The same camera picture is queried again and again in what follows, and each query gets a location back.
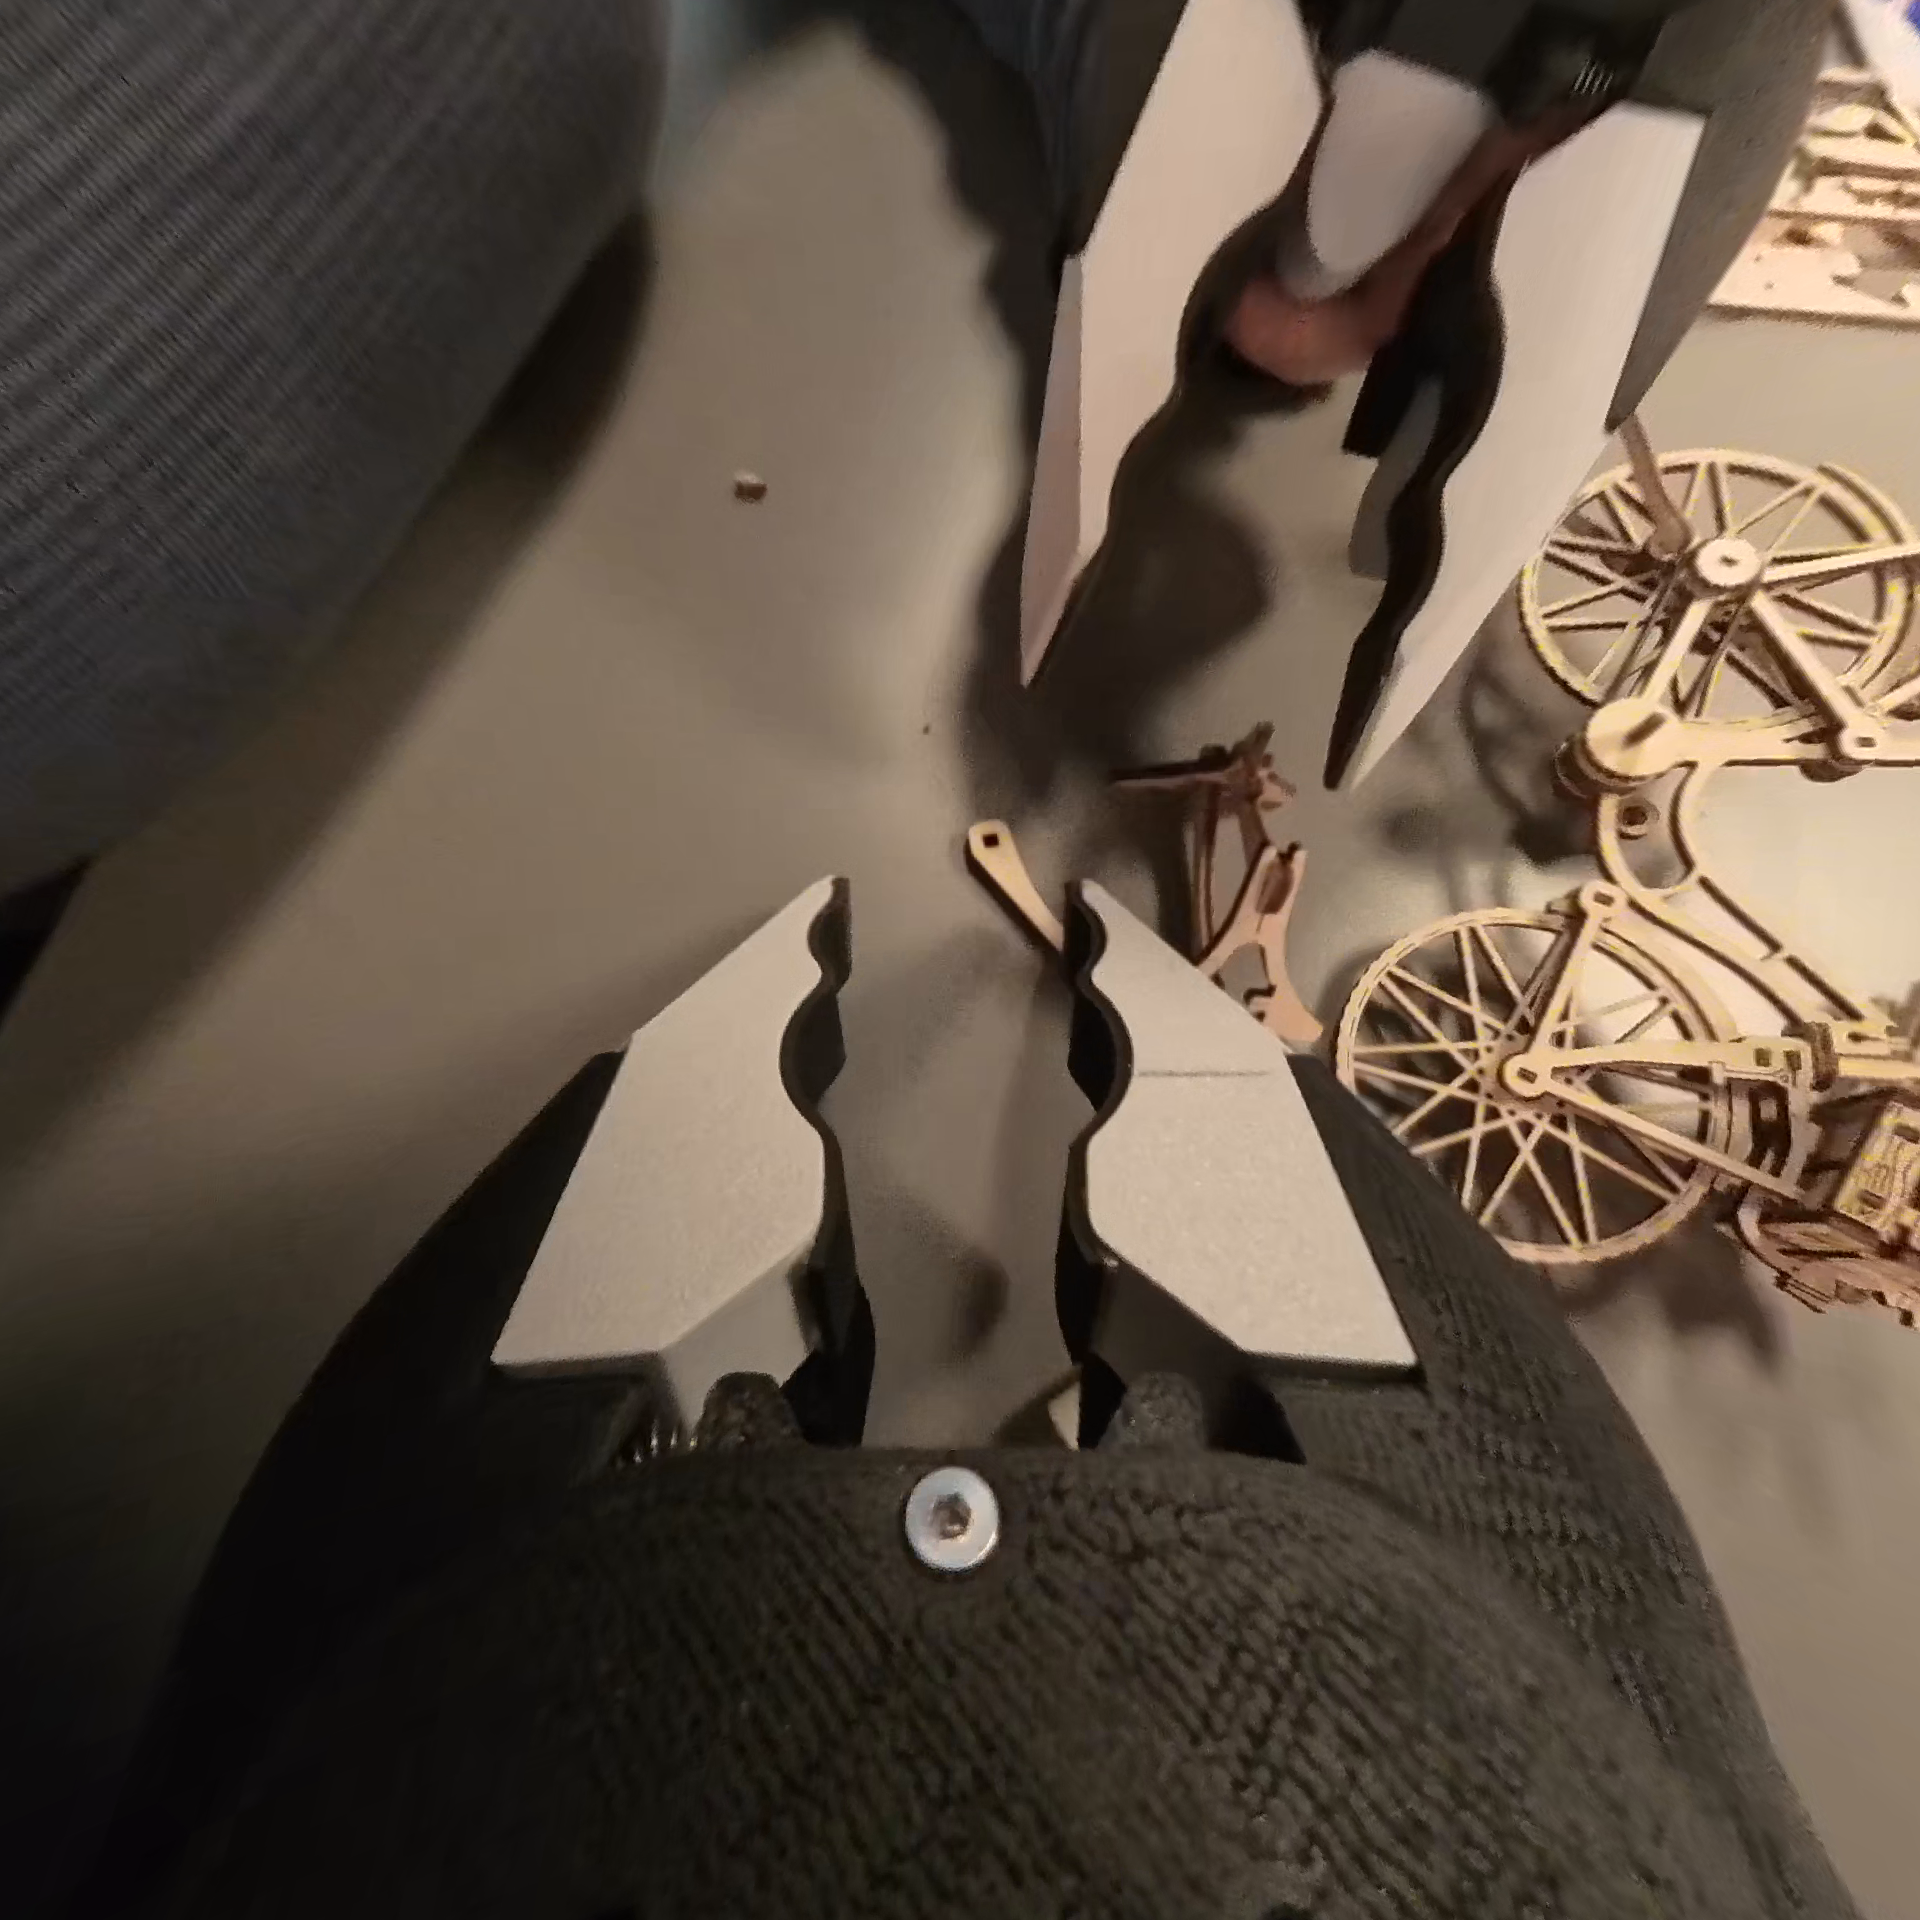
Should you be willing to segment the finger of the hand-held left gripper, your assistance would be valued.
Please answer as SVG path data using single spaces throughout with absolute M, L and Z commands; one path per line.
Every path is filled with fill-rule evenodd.
M 1612 440 L 1705 119 L 1619 106 L 1531 163 L 1460 233 L 1350 451 L 1378 458 L 1357 559 L 1380 594 L 1335 702 L 1324 783 L 1356 786 L 1405 735 L 1545 545 Z
M 1180 388 L 1194 298 L 1287 187 L 1321 98 L 1295 4 L 1185 7 L 1090 236 L 1062 265 L 1023 523 L 1022 686 L 1109 539 L 1126 456 Z

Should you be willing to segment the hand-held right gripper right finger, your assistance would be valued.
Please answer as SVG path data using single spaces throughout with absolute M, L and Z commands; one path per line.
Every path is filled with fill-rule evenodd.
M 1095 880 L 1067 887 L 1062 960 L 1087 1104 L 1058 1238 L 1075 1444 L 1145 1376 L 1189 1384 L 1204 1416 L 1276 1382 L 1415 1384 L 1295 1055 Z

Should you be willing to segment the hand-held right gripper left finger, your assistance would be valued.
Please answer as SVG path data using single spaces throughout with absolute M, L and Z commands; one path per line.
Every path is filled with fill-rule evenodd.
M 857 1444 L 875 1330 L 844 1151 L 845 878 L 820 878 L 636 1030 L 491 1362 L 625 1376 L 687 1439 L 727 1376 L 774 1378 L 804 1435 Z

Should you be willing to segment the small wooden model assembly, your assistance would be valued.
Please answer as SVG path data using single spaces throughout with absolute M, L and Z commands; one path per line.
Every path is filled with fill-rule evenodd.
M 1111 790 L 1181 804 L 1191 963 L 1282 1044 L 1314 1052 L 1326 1030 L 1290 971 L 1308 851 L 1276 841 L 1267 823 L 1295 798 L 1273 759 L 1273 735 L 1273 723 L 1259 723 L 1189 759 L 1115 770 Z

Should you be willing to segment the curved wooden strip part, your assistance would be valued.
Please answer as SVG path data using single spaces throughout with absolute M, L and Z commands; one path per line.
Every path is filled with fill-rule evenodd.
M 971 878 L 1038 948 L 1065 955 L 1065 926 L 1026 872 L 1005 820 L 971 823 L 965 835 L 965 862 Z

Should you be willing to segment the wooden bicycle model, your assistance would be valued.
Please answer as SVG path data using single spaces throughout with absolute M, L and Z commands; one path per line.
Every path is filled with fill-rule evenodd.
M 1553 776 L 1593 873 L 1386 946 L 1331 1064 L 1558 1282 L 1709 1220 L 1804 1308 L 1916 1329 L 1916 1000 L 1857 992 L 1698 835 L 1717 778 L 1916 772 L 1916 526 L 1835 465 L 1621 441 L 1515 591 L 1582 710 Z

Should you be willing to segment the person's left hand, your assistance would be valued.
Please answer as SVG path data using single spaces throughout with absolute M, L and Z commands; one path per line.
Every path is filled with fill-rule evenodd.
M 1291 388 L 1367 368 L 1531 153 L 1534 128 L 1469 87 L 1373 56 L 1346 66 L 1273 264 L 1223 306 L 1223 345 Z

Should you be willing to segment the person's torso grey sweater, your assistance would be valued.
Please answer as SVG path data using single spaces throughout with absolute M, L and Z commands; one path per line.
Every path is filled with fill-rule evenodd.
M 4 4 L 4 896 L 369 588 L 641 194 L 666 4 Z

